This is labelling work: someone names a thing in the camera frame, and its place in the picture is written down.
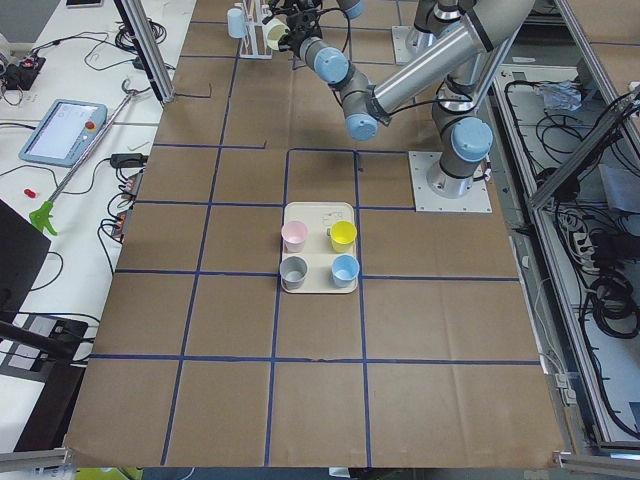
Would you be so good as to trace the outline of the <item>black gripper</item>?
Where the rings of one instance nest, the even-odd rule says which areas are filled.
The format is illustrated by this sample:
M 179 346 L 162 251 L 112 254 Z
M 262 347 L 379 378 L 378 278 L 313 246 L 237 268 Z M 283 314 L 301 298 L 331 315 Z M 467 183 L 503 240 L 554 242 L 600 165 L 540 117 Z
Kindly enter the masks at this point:
M 277 41 L 280 52 L 299 53 L 302 42 L 309 38 L 322 39 L 319 25 L 322 2 L 307 0 L 272 0 L 269 2 L 270 19 L 278 15 L 286 17 L 286 29 Z

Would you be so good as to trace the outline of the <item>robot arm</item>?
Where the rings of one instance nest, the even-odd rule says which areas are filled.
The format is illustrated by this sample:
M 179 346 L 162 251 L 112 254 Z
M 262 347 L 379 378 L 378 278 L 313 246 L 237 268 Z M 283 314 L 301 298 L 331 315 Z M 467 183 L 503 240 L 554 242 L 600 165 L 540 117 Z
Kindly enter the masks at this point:
M 356 68 L 339 85 L 351 137 L 374 137 L 403 104 L 437 84 L 432 118 L 443 152 L 428 170 L 427 182 L 444 198 L 466 195 L 493 143 L 493 133 L 477 118 L 476 109 L 532 7 L 530 1 L 420 2 L 414 29 L 432 34 L 433 42 L 377 85 Z
M 366 93 L 368 81 L 347 59 L 342 49 L 335 48 L 323 39 L 320 19 L 332 11 L 340 12 L 347 21 L 347 37 L 351 39 L 351 21 L 364 11 L 362 1 L 338 1 L 337 7 L 325 9 L 322 1 L 268 1 L 267 25 L 277 16 L 284 16 L 284 31 L 273 34 L 272 50 L 289 51 L 313 70 L 331 89 L 343 97 L 353 93 Z

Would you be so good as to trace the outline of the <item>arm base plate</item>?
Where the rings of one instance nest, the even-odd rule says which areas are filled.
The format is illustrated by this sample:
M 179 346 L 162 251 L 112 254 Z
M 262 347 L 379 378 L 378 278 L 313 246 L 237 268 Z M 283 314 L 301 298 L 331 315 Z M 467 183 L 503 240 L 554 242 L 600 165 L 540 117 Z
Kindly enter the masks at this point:
M 411 62 L 436 40 L 432 32 L 423 32 L 414 26 L 393 26 L 391 36 L 397 65 Z
M 492 207 L 481 168 L 477 167 L 469 178 L 453 178 L 441 169 L 440 157 L 440 152 L 408 152 L 415 210 L 490 214 Z

